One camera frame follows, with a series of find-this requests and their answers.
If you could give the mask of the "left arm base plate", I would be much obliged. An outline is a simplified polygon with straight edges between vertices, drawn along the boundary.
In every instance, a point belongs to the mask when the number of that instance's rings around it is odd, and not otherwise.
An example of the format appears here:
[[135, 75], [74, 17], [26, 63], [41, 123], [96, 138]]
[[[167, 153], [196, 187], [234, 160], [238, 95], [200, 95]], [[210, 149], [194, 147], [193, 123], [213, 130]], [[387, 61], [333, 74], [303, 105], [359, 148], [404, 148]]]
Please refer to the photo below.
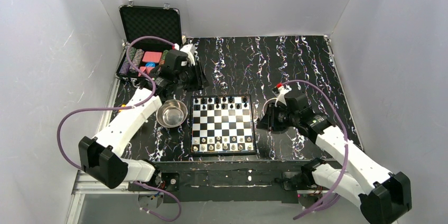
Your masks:
[[[128, 191], [155, 191], [153, 189], [148, 189], [140, 185], [136, 185], [134, 181], [124, 181], [124, 183], [128, 183]], [[140, 183], [169, 192], [178, 191], [180, 186], [180, 174], [173, 172], [156, 171], [149, 181], [140, 181]]]

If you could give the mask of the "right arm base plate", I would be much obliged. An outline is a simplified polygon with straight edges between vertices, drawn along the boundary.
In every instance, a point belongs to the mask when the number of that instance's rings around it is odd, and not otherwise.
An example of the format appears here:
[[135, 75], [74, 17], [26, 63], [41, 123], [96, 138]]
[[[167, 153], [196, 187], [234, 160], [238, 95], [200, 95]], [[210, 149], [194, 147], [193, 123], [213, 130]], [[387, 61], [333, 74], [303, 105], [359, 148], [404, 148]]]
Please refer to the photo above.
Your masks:
[[326, 173], [313, 172], [283, 172], [273, 183], [279, 184], [286, 191], [319, 191], [334, 187], [337, 178], [331, 178]]

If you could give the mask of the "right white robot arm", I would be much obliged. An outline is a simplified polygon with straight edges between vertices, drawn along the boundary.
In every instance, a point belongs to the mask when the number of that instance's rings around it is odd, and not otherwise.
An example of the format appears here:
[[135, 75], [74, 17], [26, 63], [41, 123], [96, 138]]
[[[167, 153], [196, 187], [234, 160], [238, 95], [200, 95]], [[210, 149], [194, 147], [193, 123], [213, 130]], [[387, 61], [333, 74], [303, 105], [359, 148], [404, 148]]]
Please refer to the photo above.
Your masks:
[[316, 113], [305, 95], [293, 97], [284, 87], [275, 87], [275, 99], [268, 101], [257, 128], [283, 133], [294, 127], [316, 146], [329, 153], [342, 168], [335, 169], [315, 158], [300, 171], [286, 172], [276, 182], [285, 190], [299, 185], [333, 189], [358, 207], [369, 223], [394, 223], [412, 209], [410, 179], [402, 172], [393, 173], [366, 155], [324, 113]]

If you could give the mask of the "black and white chessboard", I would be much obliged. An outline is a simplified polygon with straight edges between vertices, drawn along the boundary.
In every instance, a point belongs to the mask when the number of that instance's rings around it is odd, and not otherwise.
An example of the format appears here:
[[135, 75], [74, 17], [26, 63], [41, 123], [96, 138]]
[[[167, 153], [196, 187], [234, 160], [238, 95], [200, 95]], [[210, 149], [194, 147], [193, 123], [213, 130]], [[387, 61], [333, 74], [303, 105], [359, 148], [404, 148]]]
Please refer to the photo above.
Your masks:
[[190, 108], [191, 154], [256, 154], [250, 95], [193, 96]]

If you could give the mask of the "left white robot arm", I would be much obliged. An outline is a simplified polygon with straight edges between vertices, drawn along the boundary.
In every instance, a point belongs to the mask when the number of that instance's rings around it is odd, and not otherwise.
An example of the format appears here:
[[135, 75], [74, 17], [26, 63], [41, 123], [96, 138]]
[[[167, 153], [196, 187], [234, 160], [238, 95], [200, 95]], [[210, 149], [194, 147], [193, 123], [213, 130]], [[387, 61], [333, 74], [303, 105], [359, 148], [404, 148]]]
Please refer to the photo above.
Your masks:
[[195, 47], [187, 44], [169, 50], [152, 69], [147, 86], [138, 87], [116, 117], [95, 136], [85, 136], [78, 144], [80, 169], [106, 187], [123, 182], [149, 182], [158, 168], [148, 160], [122, 158], [126, 146], [142, 125], [161, 109], [174, 102], [174, 92], [198, 91], [208, 86], [203, 68], [194, 56]]

